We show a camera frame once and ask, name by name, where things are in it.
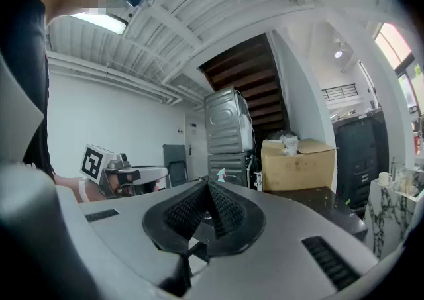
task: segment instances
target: stair step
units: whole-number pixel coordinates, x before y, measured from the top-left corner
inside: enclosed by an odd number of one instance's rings
[[[259,52],[263,52],[263,45],[261,45],[260,43],[254,44],[251,47],[242,49],[234,54],[231,54],[230,56],[226,57],[226,56],[217,56],[218,59],[216,61],[216,63],[211,64],[211,66],[207,67],[205,69],[205,73],[210,75],[210,76],[214,76],[213,72],[215,70],[218,70],[219,67],[221,66],[228,66],[230,65],[231,67],[234,66],[234,63],[239,60],[239,58],[249,58],[251,57],[253,54],[257,54]]]
[[[270,58],[267,55],[261,55],[257,58],[253,58],[249,61],[238,64],[231,67],[218,75],[212,77],[212,82],[216,85],[217,83],[229,79],[231,76],[245,72],[246,70],[253,70],[257,66],[261,66],[270,62]]]
[[[261,97],[260,99],[251,100],[247,103],[249,109],[267,105],[269,103],[280,102],[280,96],[278,94]]]
[[[249,99],[249,98],[254,97],[256,95],[260,95],[260,94],[267,93],[267,92],[270,92],[270,91],[277,91],[277,90],[278,90],[277,85],[274,82],[272,82],[272,83],[267,83],[266,85],[260,85],[258,87],[249,89],[247,91],[243,91],[241,93],[241,95],[245,99]]]
[[[277,115],[271,115],[269,117],[263,117],[261,119],[254,119],[252,120],[252,124],[253,126],[262,125],[264,123],[271,123],[274,121],[280,121],[282,119],[283,119],[283,116],[281,116],[281,114],[277,114]]]
[[[228,83],[224,85],[222,88],[227,87],[235,87],[235,89],[241,90],[243,87],[247,85],[252,85],[253,83],[258,83],[259,81],[270,80],[275,77],[274,72],[272,70],[262,70],[261,72],[246,76],[237,81]]]
[[[278,130],[278,129],[282,129],[284,127],[284,122],[283,121],[279,121],[276,123],[266,123],[264,125],[257,125],[254,127],[254,132],[256,133],[260,133],[260,132],[267,132],[269,130]]]
[[[272,114],[272,113],[279,113],[281,112],[281,106],[280,105],[274,105],[274,106],[269,106],[269,107],[265,107],[265,108],[261,108],[261,109],[257,109],[255,111],[250,112],[250,117],[256,118],[256,117],[261,117],[263,115],[267,115],[267,114]]]

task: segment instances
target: cardboard box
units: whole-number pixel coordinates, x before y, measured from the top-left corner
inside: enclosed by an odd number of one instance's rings
[[[299,141],[297,155],[281,154],[284,144],[264,140],[262,175],[264,191],[288,191],[327,186],[331,188],[335,149],[321,142]]]

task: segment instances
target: white cup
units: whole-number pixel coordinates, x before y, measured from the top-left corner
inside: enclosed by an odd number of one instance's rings
[[[378,174],[378,184],[382,187],[387,187],[392,182],[392,177],[387,172]]]

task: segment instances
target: door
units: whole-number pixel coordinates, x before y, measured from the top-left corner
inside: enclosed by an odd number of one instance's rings
[[[189,181],[207,176],[207,143],[205,121],[185,116],[185,150]]]

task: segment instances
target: ceiling light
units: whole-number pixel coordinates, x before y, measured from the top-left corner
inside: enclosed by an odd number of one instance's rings
[[[119,35],[124,33],[127,22],[114,15],[90,15],[89,13],[73,14],[72,17],[91,22],[97,26],[106,28],[111,32],[116,32]]]

